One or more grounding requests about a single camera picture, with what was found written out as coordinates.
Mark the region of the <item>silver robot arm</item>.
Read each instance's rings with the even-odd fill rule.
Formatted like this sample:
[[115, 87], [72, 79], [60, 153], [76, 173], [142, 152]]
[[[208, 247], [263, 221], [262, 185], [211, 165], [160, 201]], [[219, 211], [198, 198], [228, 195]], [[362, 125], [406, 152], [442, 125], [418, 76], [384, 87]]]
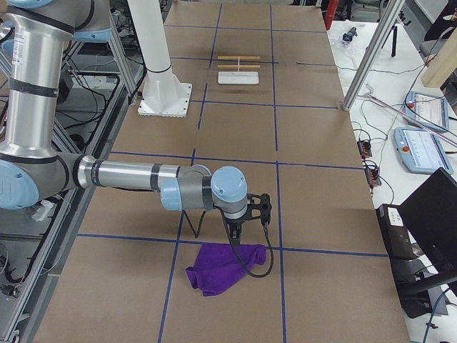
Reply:
[[1, 143], [2, 209], [30, 207], [76, 188], [157, 192], [171, 211], [219, 210], [228, 238], [239, 241], [249, 207], [239, 169], [108, 161], [52, 147], [64, 43], [108, 41], [107, 1], [10, 1], [7, 11], [15, 36]]

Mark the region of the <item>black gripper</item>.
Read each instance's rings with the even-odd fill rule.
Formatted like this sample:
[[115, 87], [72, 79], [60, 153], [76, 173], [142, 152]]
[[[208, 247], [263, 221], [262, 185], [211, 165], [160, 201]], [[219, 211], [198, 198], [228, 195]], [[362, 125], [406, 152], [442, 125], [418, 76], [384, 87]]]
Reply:
[[242, 233], [243, 221], [229, 220], [228, 221], [228, 236], [230, 239], [240, 239]]

